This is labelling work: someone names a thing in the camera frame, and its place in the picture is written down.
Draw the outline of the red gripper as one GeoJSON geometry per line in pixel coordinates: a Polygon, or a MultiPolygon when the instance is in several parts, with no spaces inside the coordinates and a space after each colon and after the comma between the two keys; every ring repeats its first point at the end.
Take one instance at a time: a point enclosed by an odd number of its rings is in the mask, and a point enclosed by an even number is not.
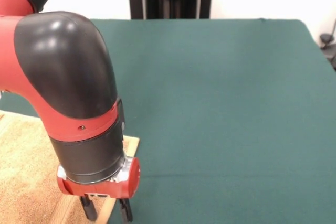
{"type": "Polygon", "coordinates": [[[122,168],[111,178],[94,184],[77,184],[66,177],[62,166],[57,169],[57,184],[66,195],[80,196],[86,218],[96,221],[98,215],[94,203],[86,195],[109,196],[119,199],[123,222],[132,222],[133,214],[128,198],[132,198],[140,181],[140,163],[137,157],[126,157],[122,168]]]}

